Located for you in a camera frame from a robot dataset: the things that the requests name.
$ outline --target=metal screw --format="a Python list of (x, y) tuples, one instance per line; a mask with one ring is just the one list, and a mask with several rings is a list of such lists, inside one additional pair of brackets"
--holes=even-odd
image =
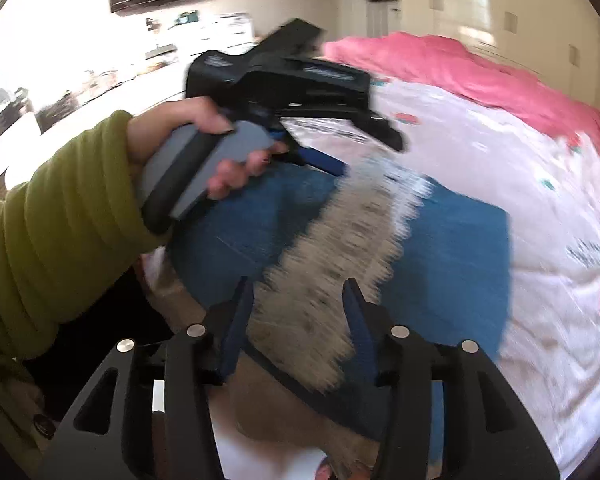
[(38, 433), (45, 437), (47, 440), (51, 440), (56, 434), (56, 427), (48, 416), (42, 413), (36, 413), (33, 416), (33, 427), (38, 430)]
[(470, 339), (462, 341), (462, 350), (464, 350), (468, 354), (475, 354), (479, 349), (480, 347), (475, 341), (471, 341)]
[(409, 337), (409, 329), (402, 325), (396, 325), (391, 329), (391, 335), (397, 337), (398, 339), (404, 339), (405, 337)]
[(189, 337), (202, 337), (205, 335), (206, 328), (204, 325), (191, 325), (187, 328), (187, 335)]
[(124, 353), (124, 352), (129, 352), (129, 350), (132, 350), (134, 346), (135, 346), (135, 343), (133, 342), (133, 340), (123, 339), (116, 345), (116, 348), (118, 349), (118, 352)]

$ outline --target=green sleeve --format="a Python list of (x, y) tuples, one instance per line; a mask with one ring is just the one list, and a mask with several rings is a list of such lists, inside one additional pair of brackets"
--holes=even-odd
[(160, 240), (142, 223), (115, 112), (0, 202), (0, 354), (33, 358)]

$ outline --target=pink blanket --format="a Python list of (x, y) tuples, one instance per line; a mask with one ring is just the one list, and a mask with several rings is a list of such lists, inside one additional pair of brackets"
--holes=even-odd
[(600, 111), (542, 84), (525, 70), (471, 54), (456, 40), (395, 32), (323, 46), (335, 62), (404, 81), (438, 86), (484, 106), (503, 108), (550, 137), (586, 133), (600, 154)]

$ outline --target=fabric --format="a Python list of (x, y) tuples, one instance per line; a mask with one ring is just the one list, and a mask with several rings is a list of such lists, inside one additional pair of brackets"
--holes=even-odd
[(4, 381), (31, 378), (11, 358), (45, 352), (61, 323), (80, 316), (159, 243), (134, 195), (129, 117), (116, 112), (76, 137), (0, 202), (0, 370), (10, 363), (0, 372), (0, 441), (29, 475), (40, 450)]
[[(391, 173), (390, 177), (400, 178), (400, 173)], [(435, 182), (429, 185), (431, 195), (415, 214), (398, 216), (398, 224), (407, 221), (408, 228), (397, 237), (400, 251), (393, 254), (391, 273), (375, 282), (366, 280), (366, 270), (359, 270), (362, 276), (354, 277), (360, 280), (369, 301), (376, 299), (376, 288), (379, 300), (395, 322), (405, 323), (435, 342), (458, 344), (464, 338), (475, 338), (495, 357), (509, 304), (506, 214), (456, 195)], [(320, 361), (332, 359), (330, 352), (339, 345), (338, 338), (348, 338), (339, 297), (344, 279), (340, 274), (334, 278), (338, 294), (333, 296), (324, 280), (330, 270), (339, 269), (338, 260), (352, 250), (352, 245), (342, 242), (358, 235), (347, 218), (341, 218), (342, 236), (338, 242), (333, 241), (334, 233), (324, 229), (336, 226), (330, 222), (337, 216), (325, 213), (328, 203), (335, 202), (361, 221), (356, 212), (360, 202), (365, 203), (364, 194), (347, 194), (346, 189), (340, 186), (334, 190), (334, 178), (328, 174), (287, 164), (277, 166), (235, 196), (216, 204), (205, 216), (193, 216), (177, 225), (168, 250), (180, 279), (204, 308), (226, 300), (241, 276), (254, 280), (266, 276), (264, 292), (280, 292), (272, 304), (279, 314), (275, 314), (275, 308), (267, 311), (266, 295), (257, 294), (262, 288), (259, 285), (249, 328), (250, 341), (258, 350), (248, 346), (247, 354), (314, 410), (363, 436), (381, 440), (388, 415), (387, 391), (364, 383), (347, 358), (341, 363), (340, 377), (334, 380), (327, 374), (330, 380), (325, 383), (312, 382), (321, 374), (324, 363)], [(401, 190), (396, 200), (391, 200), (389, 213), (403, 195)], [(381, 225), (376, 222), (370, 227), (381, 231)], [(305, 231), (306, 235), (297, 237)], [(382, 245), (377, 236), (370, 240)], [(330, 255), (330, 270), (310, 259), (320, 252), (320, 246), (326, 246), (325, 254)], [(308, 256), (297, 250), (302, 247)], [(365, 261), (360, 254), (352, 259)], [(307, 307), (289, 306), (286, 296), (304, 301)], [(320, 315), (311, 313), (310, 305), (314, 304)], [(332, 304), (338, 307), (340, 319), (321, 317)], [(309, 326), (303, 326), (303, 319)], [(325, 330), (312, 326), (311, 319), (325, 322)], [(264, 339), (266, 344), (263, 330), (272, 335)], [(292, 357), (299, 367), (289, 363)], [(304, 364), (311, 361), (316, 362), (309, 370)], [(439, 392), (435, 400), (433, 459), (442, 450)]]
[[(410, 149), (397, 157), (507, 211), (511, 301), (498, 365), (563, 478), (600, 436), (600, 157), (589, 137), (550, 139), (504, 110), (433, 86), (374, 81), (372, 108)], [(376, 144), (350, 125), (288, 123), (304, 145), (351, 163)]]
[(469, 53), (459, 41), (395, 32), (385, 38), (325, 43), (327, 59), (407, 82), (443, 88), (502, 108), (550, 137), (588, 135), (600, 155), (600, 111), (542, 84), (525, 71)]

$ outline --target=hand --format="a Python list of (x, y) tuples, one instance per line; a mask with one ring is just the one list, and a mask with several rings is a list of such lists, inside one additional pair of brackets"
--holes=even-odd
[[(136, 170), (147, 163), (171, 132), (183, 124), (195, 124), (207, 134), (224, 134), (233, 127), (218, 113), (214, 102), (207, 97), (193, 97), (181, 101), (167, 101), (132, 118), (126, 127), (126, 150), (129, 163)], [(239, 189), (250, 176), (261, 175), (274, 153), (285, 153), (288, 147), (276, 142), (270, 150), (251, 152), (245, 164), (222, 160), (216, 174), (208, 180), (209, 198), (220, 200), (232, 189)]]

